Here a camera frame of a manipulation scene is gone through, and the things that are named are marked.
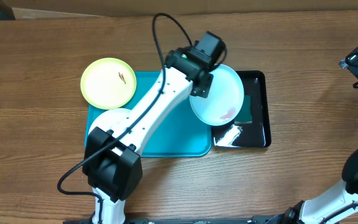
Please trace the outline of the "light blue plate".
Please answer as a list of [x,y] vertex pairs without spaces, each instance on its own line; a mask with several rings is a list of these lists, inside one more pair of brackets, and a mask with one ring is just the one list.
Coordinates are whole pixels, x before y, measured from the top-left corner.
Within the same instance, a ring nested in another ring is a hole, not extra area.
[[202,122],[222,126],[239,114],[244,101],[244,86],[237,72],[227,65],[220,65],[211,74],[213,80],[208,96],[190,96],[190,105]]

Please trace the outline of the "green sponge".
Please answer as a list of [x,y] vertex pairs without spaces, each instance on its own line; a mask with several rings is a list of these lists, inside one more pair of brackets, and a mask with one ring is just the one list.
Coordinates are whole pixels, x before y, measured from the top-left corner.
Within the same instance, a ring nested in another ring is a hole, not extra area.
[[249,95],[244,96],[242,107],[234,119],[236,124],[249,124],[252,123],[251,112],[251,97]]

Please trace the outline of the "pink plate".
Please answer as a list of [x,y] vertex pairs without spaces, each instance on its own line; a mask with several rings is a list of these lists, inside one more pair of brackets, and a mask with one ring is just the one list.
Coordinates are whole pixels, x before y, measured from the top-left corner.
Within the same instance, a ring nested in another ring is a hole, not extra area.
[[90,106],[88,110],[88,118],[86,124],[86,136],[95,128],[99,127],[103,131],[107,131],[112,125],[124,119],[129,113],[130,109],[116,108],[113,110],[101,110]]

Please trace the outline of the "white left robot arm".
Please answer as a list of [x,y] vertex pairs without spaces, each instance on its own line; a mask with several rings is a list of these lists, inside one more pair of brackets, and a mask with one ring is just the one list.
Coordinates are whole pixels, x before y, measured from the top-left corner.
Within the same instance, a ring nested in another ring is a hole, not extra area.
[[168,53],[157,81],[129,114],[87,139],[83,173],[96,197],[96,223],[124,223],[125,200],[142,178],[141,155],[162,121],[189,96],[206,98],[218,57],[191,47]]

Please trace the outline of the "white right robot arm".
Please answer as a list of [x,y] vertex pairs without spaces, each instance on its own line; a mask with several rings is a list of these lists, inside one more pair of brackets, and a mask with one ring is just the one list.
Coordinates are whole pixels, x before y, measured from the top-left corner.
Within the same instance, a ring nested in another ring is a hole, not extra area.
[[[358,47],[339,62],[348,69],[357,81],[352,85],[358,89]],[[358,212],[358,149],[347,159],[341,180],[314,199],[300,201],[285,213],[275,215],[265,223],[339,223]]]

